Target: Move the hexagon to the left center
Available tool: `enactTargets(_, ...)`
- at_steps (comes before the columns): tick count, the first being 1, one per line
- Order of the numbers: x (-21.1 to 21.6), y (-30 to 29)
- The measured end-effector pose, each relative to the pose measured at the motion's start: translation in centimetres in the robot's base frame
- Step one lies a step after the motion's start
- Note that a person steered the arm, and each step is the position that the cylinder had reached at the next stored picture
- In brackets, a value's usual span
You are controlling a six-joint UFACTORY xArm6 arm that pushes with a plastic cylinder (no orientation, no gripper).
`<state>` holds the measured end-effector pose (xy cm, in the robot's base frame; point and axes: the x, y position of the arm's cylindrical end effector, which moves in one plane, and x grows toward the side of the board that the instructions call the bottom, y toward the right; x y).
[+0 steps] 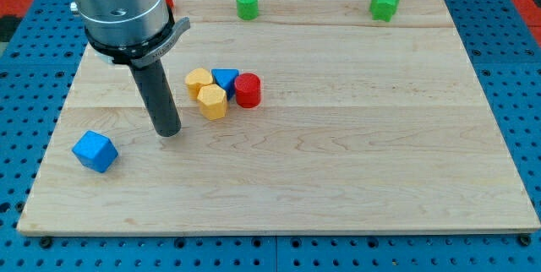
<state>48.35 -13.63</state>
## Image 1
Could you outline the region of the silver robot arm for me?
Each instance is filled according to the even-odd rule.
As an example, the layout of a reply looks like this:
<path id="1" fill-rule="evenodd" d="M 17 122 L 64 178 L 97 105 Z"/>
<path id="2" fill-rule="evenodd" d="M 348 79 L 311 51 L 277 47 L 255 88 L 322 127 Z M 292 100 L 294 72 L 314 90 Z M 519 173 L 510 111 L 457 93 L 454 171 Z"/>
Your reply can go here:
<path id="1" fill-rule="evenodd" d="M 166 0 L 74 0 L 71 9 L 97 52 L 136 68 L 159 61 L 190 28 L 189 18 L 174 19 Z"/>

